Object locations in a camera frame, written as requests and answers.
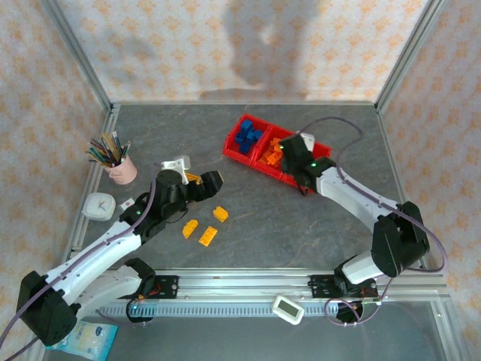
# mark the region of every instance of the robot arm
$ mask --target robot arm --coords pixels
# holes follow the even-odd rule
[[[44,276],[33,271],[23,278],[17,310],[39,290],[52,283],[58,276],[64,275],[63,279],[47,290],[21,316],[23,322],[46,346],[61,341],[74,328],[77,320],[90,311],[120,296],[145,294],[152,288],[155,272],[139,259],[129,260],[111,276],[103,278],[98,276],[162,231],[167,220],[179,211],[186,211],[190,202],[200,202],[219,192],[223,180],[218,171],[202,174],[202,182],[197,184],[194,181],[188,182],[185,175],[188,168],[187,156],[162,163],[161,171],[156,178],[152,206],[131,232],[115,241],[106,242],[137,223],[147,208],[149,193],[139,196],[102,237],[76,257]],[[92,253],[91,249],[103,243],[105,243],[103,247]],[[82,261],[65,274],[65,271],[79,259]]]
[[[337,285],[342,291],[348,293],[355,289],[356,284],[381,275],[396,277],[425,255],[429,250],[426,234],[380,206],[380,203],[397,208],[422,223],[416,205],[412,202],[399,205],[345,174],[346,181],[373,196],[377,202],[358,193],[340,178],[335,162],[326,157],[313,158],[312,151],[308,149],[310,142],[306,139],[306,135],[296,133],[280,142],[283,171],[293,176],[299,188],[305,187],[332,199],[359,218],[373,233],[370,251],[348,259],[334,270]]]

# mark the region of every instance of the white clock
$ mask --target white clock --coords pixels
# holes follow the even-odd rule
[[[107,193],[90,194],[83,205],[82,213],[90,220],[109,220],[115,211],[115,199]]]

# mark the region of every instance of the pencil cup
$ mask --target pencil cup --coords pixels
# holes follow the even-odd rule
[[[108,176],[117,184],[125,185],[132,182],[137,177],[137,169],[129,156],[120,165],[113,168],[105,167]]]

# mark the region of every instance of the digital thermometer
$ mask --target digital thermometer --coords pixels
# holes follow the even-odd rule
[[[276,298],[272,304],[272,312],[293,325],[298,325],[304,316],[304,309],[284,296]]]

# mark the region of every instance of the blue and white package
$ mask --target blue and white package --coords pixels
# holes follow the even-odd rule
[[[105,361],[116,332],[115,325],[80,321],[67,337],[47,349],[61,350],[92,361]]]

